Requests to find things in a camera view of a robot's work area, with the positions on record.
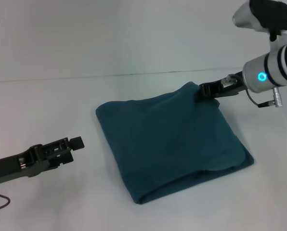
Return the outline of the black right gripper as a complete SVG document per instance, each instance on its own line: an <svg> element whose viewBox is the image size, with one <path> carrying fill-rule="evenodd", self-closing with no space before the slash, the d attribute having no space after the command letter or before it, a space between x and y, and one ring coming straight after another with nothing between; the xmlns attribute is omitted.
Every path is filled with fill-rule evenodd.
<svg viewBox="0 0 287 231"><path fill-rule="evenodd" d="M246 90L243 72L229 74L218 82L203 83L199 85L197 100L204 101L214 98L229 97L238 95L239 92Z"/></svg>

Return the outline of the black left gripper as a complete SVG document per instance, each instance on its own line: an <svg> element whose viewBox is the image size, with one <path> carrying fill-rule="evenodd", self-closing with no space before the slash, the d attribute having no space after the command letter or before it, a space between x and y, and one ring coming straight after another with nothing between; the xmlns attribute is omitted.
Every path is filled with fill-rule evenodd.
<svg viewBox="0 0 287 231"><path fill-rule="evenodd" d="M35 145L13 156L0 159L0 184L21 177L33 177L48 167L73 162L71 151L85 147L81 137L63 138L45 145Z"/></svg>

